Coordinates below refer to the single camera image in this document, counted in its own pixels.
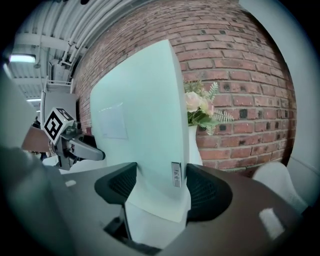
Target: white panel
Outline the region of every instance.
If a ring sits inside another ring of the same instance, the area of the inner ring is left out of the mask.
[[[128,140],[104,138],[99,112],[121,103]],[[107,165],[138,164],[128,202],[180,222],[189,192],[189,137],[183,78],[170,42],[137,52],[105,75],[91,91],[90,110],[92,133]],[[172,162],[181,163],[182,187],[173,185]]]

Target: gray surface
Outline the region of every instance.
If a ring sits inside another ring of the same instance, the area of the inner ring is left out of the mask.
[[[113,237],[102,227],[119,211],[104,202],[93,188],[102,175],[124,166],[60,175],[50,173],[59,209],[72,234],[77,255],[141,255]],[[280,243],[299,223],[300,216],[284,200],[259,182],[220,170],[201,169],[226,181],[233,192],[228,209],[212,221],[192,222],[159,256],[167,255],[264,255]],[[65,181],[77,184],[67,188]],[[271,241],[259,212],[273,208],[286,231]]]
[[[79,198],[81,200],[81,206],[91,209],[89,211],[90,218],[101,228],[105,228],[113,218],[119,216],[121,206],[108,204],[103,200],[95,191],[95,182],[99,178],[114,172],[120,168],[120,166],[125,166],[125,164],[115,166],[64,174],[62,176],[65,182],[76,182],[75,185],[68,187],[70,195]]]

